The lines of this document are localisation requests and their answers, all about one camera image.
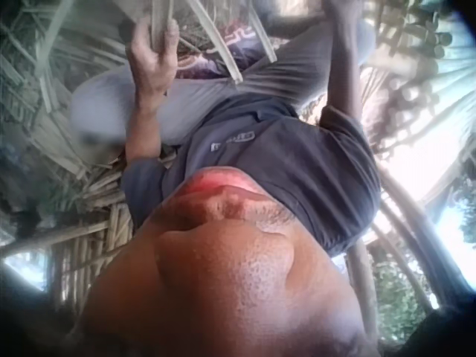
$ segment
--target hand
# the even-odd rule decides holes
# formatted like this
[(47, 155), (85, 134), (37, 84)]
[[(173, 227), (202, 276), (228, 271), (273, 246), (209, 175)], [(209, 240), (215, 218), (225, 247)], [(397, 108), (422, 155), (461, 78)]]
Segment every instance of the hand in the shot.
[(135, 82), (135, 105), (155, 111), (177, 74), (180, 33), (177, 22), (172, 20), (165, 33), (164, 53), (157, 54), (150, 46), (149, 23), (145, 18), (135, 27), (127, 57)]
[(323, 0), (322, 8), (340, 25), (353, 25), (362, 17), (362, 0)]

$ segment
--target lips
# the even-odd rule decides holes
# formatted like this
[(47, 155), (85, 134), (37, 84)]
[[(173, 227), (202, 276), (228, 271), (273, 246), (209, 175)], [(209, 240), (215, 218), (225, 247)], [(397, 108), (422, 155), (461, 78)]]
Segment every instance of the lips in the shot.
[(198, 171), (190, 180), (186, 181), (175, 194), (174, 198), (193, 193), (216, 192), (220, 189), (234, 189), (236, 193), (253, 193), (254, 195), (269, 195), (258, 183), (243, 171), (233, 167), (207, 168)]

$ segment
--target fingers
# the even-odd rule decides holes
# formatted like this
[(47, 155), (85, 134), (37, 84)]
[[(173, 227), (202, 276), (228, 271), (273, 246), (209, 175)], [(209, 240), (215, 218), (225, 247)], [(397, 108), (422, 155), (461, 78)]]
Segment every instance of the fingers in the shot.
[(165, 57), (176, 57), (177, 47), (180, 41), (179, 24), (175, 19), (169, 21), (167, 32), (165, 33)]
[(153, 54), (150, 47), (150, 17), (140, 19), (132, 35), (131, 50), (135, 56), (149, 56)]

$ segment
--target tree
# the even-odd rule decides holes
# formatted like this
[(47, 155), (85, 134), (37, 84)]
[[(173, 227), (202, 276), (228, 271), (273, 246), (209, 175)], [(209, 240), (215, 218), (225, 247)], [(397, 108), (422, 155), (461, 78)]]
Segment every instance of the tree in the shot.
[[(399, 244), (399, 250), (411, 262), (417, 264), (410, 251)], [(425, 311), (419, 305), (410, 281), (390, 255), (380, 247), (370, 249), (373, 256), (373, 277), (376, 284), (379, 305), (379, 330), (386, 341), (399, 344), (408, 340), (410, 335), (425, 319)], [(431, 290), (421, 271), (414, 272), (427, 293)]]
[(463, 213), (461, 231), (464, 241), (476, 243), (476, 181), (465, 176), (460, 181), (454, 199)]

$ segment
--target t-shirt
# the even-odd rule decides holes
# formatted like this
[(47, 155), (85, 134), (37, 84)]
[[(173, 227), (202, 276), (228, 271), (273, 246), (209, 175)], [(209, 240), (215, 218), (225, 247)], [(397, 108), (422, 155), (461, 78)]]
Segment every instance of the t-shirt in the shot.
[(352, 245), (379, 208), (379, 176), (357, 120), (328, 106), (311, 126), (279, 98), (244, 94), (211, 111), (170, 169), (156, 159), (129, 165), (122, 188), (135, 227), (195, 172), (223, 166), (249, 174), (331, 256)]

